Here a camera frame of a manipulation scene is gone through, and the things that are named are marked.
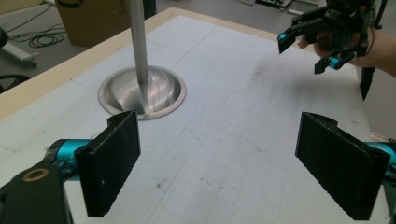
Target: white tabletop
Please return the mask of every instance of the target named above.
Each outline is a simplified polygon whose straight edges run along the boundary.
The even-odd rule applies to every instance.
[[[302,111],[370,141],[354,67],[315,76],[314,53],[279,55],[276,42],[183,16],[150,32],[147,47],[187,97],[139,122],[142,154],[104,218],[87,217],[79,183],[65,183],[75,223],[354,223],[294,156]],[[110,117],[99,87],[130,66],[132,45],[1,120],[0,186],[56,140],[99,134]],[[367,223],[388,222],[381,189]]]

